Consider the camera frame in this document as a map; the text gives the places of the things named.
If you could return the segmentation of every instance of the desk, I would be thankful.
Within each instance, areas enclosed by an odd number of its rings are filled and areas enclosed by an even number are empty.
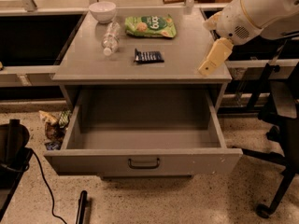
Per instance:
[[[229,173],[217,109],[231,76],[197,71],[213,39],[199,7],[119,7],[116,21],[155,15],[174,20],[174,39],[135,38],[121,30],[119,51],[102,53],[106,26],[87,14],[53,75],[73,109],[62,149],[45,157],[60,174],[101,177]],[[135,49],[159,50],[164,63],[137,65]]]

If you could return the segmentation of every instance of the black cable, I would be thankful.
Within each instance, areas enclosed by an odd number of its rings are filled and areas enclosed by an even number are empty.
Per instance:
[[[55,200],[54,200],[54,195],[53,195],[53,192],[50,188],[50,185],[48,184],[47,180],[46,180],[46,177],[44,175],[44,171],[43,171],[43,167],[41,166],[41,162],[38,158],[38,156],[36,155],[36,153],[32,150],[33,154],[36,156],[36,159],[37,159],[37,162],[38,162],[38,165],[39,165],[39,168],[40,168],[40,173],[41,173],[41,176],[50,192],[50,197],[52,198],[52,215],[56,218],[59,218],[63,223],[67,224],[66,221],[62,218],[62,217],[59,217],[57,215],[54,214],[54,208],[55,208]]]

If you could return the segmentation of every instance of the small white bowl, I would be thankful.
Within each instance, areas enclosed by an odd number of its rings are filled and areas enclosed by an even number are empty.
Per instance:
[[[116,15],[116,5],[112,2],[97,2],[89,6],[93,17],[100,23],[109,23]]]

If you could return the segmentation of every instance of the bottle cap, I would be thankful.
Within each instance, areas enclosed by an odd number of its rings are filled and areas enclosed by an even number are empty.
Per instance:
[[[112,54],[112,50],[110,48],[104,48],[104,55],[110,56]]]

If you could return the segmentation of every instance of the bag of chips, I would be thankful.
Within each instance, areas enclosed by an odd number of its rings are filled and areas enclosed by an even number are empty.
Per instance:
[[[128,17],[125,19],[125,32],[134,36],[168,38],[173,38],[177,34],[175,24],[170,15],[167,17]]]

